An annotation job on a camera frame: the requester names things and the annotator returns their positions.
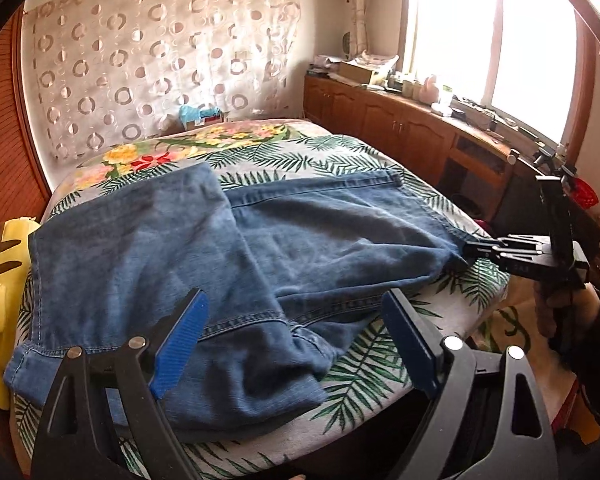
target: window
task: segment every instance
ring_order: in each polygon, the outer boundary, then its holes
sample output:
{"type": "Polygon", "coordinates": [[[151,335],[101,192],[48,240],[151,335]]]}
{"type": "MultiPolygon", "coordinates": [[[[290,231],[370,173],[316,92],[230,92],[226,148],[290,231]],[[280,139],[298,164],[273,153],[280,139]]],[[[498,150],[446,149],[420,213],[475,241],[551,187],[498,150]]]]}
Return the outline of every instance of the window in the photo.
{"type": "Polygon", "coordinates": [[[455,94],[564,143],[577,44],[568,0],[416,1],[419,79],[436,74],[455,94]]]}

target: leaf print bed sheet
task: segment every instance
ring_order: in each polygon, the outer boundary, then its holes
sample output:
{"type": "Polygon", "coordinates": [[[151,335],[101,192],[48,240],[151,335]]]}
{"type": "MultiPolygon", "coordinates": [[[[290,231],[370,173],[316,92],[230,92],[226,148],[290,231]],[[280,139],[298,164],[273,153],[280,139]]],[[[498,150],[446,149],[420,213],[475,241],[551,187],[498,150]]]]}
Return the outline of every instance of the leaf print bed sheet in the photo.
{"type": "MultiPolygon", "coordinates": [[[[139,180],[206,162],[223,189],[262,182],[392,168],[405,186],[464,231],[486,234],[462,211],[394,160],[353,137],[331,135],[300,120],[225,123],[177,136],[124,144],[91,159],[54,193],[45,219],[139,180]]],[[[457,276],[443,274],[411,303],[445,334],[471,334],[506,293],[509,277],[478,260],[457,276]]],[[[23,295],[16,344],[29,335],[30,282],[23,295]]],[[[185,446],[208,480],[227,480],[305,455],[354,430],[411,388],[408,374],[380,317],[358,336],[322,380],[329,394],[317,409],[248,442],[185,446]]],[[[40,411],[16,396],[18,434],[32,454],[40,411]]],[[[133,441],[120,439],[131,471],[148,478],[133,441]]]]}

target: yellow plush toy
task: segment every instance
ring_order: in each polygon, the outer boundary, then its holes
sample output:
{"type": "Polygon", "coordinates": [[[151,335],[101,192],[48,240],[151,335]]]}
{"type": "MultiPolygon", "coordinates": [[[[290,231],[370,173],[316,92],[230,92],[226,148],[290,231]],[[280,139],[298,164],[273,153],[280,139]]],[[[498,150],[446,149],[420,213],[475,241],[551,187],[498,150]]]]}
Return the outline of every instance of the yellow plush toy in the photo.
{"type": "Polygon", "coordinates": [[[18,311],[31,266],[29,234],[40,225],[31,218],[17,218],[0,224],[0,408],[9,409],[9,389],[2,381],[11,354],[18,311]]]}

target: denim fabric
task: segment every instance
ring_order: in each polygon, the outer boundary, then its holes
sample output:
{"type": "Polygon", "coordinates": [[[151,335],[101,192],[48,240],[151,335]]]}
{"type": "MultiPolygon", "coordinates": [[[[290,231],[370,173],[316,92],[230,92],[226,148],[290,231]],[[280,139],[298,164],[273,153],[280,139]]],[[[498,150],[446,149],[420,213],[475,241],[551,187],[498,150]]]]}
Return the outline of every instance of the denim fabric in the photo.
{"type": "Polygon", "coordinates": [[[30,236],[31,339],[4,379],[42,405],[68,348],[116,348],[198,286],[210,317],[164,411],[183,442],[267,433],[323,402],[320,378],[383,291],[462,267],[467,238],[389,171],[226,194],[206,164],[145,180],[30,236]]]}

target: person's arm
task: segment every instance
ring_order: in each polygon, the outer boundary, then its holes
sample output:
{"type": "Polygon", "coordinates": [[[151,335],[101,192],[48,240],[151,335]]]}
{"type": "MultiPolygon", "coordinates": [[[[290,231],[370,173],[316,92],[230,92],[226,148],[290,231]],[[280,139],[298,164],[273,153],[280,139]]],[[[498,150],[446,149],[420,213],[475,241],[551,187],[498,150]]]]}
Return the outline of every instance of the person's arm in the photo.
{"type": "Polygon", "coordinates": [[[553,310],[571,304],[572,298],[576,346],[563,358],[583,384],[589,407],[600,424],[600,293],[588,283],[583,290],[560,290],[543,299],[540,286],[536,286],[538,330],[545,337],[552,337],[555,333],[553,310]]]}

